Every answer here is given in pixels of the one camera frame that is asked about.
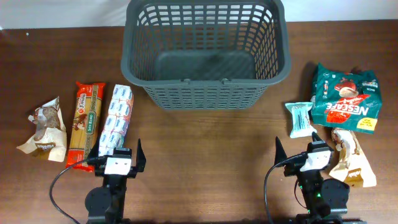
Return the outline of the beige cookie snack bag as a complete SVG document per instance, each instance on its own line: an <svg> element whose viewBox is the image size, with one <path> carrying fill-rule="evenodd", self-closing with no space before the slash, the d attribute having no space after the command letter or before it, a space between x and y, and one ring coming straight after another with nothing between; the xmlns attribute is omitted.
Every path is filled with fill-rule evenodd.
<svg viewBox="0 0 398 224"><path fill-rule="evenodd" d="M353 131L333 128L331 137L339 152L339 159L329 175L351 187L375 187L376 176L371 169Z"/></svg>

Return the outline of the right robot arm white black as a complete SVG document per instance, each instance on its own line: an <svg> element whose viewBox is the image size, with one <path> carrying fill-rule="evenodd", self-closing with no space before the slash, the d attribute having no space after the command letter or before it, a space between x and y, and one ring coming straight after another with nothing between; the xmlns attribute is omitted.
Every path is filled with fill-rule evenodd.
<svg viewBox="0 0 398 224"><path fill-rule="evenodd" d="M307 150L288 157L279 138L275 139L273 169L282 167L286 177L297 178L295 188L303 195L306 214L298 214L295 223L363 223L359 219L343 219L348 213L349 185L336 179L324 179L321 171L331 162L333 149L317 133Z"/></svg>

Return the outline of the green Nescafe coffee bag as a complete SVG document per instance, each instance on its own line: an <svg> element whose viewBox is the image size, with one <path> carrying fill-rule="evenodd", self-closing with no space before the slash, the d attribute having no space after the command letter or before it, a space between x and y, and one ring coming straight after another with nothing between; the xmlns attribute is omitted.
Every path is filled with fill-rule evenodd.
<svg viewBox="0 0 398 224"><path fill-rule="evenodd" d="M372 70L337 72L318 64L312 81L314 124L372 134L382 96Z"/></svg>

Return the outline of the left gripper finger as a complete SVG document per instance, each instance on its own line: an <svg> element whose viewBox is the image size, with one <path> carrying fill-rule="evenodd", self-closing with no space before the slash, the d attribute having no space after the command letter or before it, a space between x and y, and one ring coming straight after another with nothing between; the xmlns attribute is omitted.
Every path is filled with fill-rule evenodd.
<svg viewBox="0 0 398 224"><path fill-rule="evenodd" d="M99 147L100 147L100 138L97 138L97 140L96 140L94 146L92 147L92 149L90 150L87 158L92 159L92 158L98 157Z"/></svg>
<svg viewBox="0 0 398 224"><path fill-rule="evenodd" d="M141 140L137 142L136 172L143 172L146 166L146 157L142 149Z"/></svg>

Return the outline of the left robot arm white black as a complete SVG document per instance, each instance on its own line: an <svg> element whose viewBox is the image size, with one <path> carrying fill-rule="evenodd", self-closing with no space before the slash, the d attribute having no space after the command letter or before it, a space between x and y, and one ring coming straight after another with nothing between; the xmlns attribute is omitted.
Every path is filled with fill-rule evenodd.
<svg viewBox="0 0 398 224"><path fill-rule="evenodd" d="M127 180L136 178L146 166L146 157L141 142L137 148L115 148L111 155L100 156L97 141L88 154L89 165L95 168L95 176L103 179L102 186L91 190L85 199L88 223L130 223L124 217Z"/></svg>

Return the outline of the teal wet wipes packet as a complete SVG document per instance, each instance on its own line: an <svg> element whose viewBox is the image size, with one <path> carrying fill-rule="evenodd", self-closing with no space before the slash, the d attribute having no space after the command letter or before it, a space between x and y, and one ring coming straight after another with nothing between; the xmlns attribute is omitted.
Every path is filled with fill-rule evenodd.
<svg viewBox="0 0 398 224"><path fill-rule="evenodd" d="M310 124L309 111L312 109L312 102L286 103L285 107L292 114L292 131L290 138L301 138L317 133L317 130Z"/></svg>

